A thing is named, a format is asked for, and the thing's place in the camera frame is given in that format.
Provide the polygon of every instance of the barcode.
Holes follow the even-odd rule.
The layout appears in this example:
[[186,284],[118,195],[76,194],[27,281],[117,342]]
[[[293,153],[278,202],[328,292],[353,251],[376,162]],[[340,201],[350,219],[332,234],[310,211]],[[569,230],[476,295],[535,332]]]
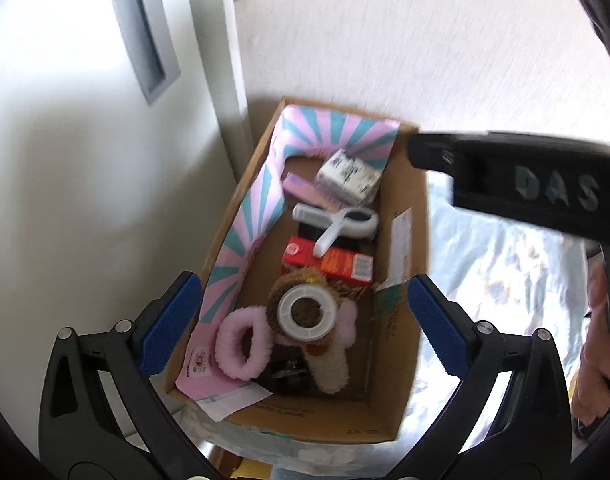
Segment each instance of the barcode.
[[362,280],[364,282],[371,282],[371,266],[373,258],[371,256],[364,256],[363,254],[356,254],[354,256],[354,266],[352,268],[352,278],[355,280]]

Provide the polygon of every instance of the shiny silver fabric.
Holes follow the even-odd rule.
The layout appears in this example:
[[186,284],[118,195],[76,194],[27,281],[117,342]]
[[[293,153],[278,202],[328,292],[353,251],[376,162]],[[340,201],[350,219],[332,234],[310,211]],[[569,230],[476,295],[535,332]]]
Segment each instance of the shiny silver fabric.
[[[587,310],[586,259],[580,240],[556,231],[453,208],[451,180],[428,173],[431,267],[438,288],[474,320],[507,333],[551,331],[567,381],[578,368]],[[466,448],[479,443],[494,419],[509,373],[502,374]],[[399,437],[394,442],[332,446],[290,440],[227,422],[213,422],[188,406],[181,425],[239,456],[314,475],[383,476],[418,441],[449,399],[449,377],[423,337],[418,368]]]

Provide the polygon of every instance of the metal screw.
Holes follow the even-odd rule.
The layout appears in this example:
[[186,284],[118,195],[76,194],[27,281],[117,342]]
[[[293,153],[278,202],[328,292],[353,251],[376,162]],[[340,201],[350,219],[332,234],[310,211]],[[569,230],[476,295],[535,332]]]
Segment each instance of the metal screw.
[[545,330],[544,328],[539,328],[537,334],[538,337],[543,339],[543,341],[549,341],[551,339],[551,334],[549,333],[549,330]]
[[488,321],[481,321],[476,325],[476,328],[482,334],[491,334],[494,331],[494,325]]
[[441,150],[441,158],[443,159],[445,164],[454,163],[454,154],[449,152],[448,150]]
[[127,332],[131,328],[132,328],[132,322],[129,319],[122,319],[114,325],[114,329],[119,334],[122,334],[123,332]]
[[65,328],[61,328],[59,330],[58,338],[67,339],[71,335],[72,335],[72,329],[69,326],[66,326]]

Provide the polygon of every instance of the human hand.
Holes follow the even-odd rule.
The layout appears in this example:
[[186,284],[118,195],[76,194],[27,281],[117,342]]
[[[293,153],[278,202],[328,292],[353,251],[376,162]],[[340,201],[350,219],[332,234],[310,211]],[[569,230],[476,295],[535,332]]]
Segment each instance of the human hand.
[[572,398],[572,414],[585,426],[605,416],[610,408],[610,332],[607,323],[608,282],[605,260],[595,256],[590,260],[587,296],[592,320],[587,340],[581,351],[581,368]]

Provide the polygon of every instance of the white tape ring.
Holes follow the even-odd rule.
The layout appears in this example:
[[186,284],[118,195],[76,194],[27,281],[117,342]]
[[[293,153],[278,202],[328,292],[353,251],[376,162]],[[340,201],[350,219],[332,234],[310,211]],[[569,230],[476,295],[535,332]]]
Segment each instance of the white tape ring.
[[[300,326],[291,316],[296,301],[309,298],[316,301],[322,313],[320,322],[311,328]],[[278,324],[283,331],[296,341],[311,342],[329,334],[336,324],[338,308],[332,295],[320,285],[297,285],[288,290],[278,303]]]

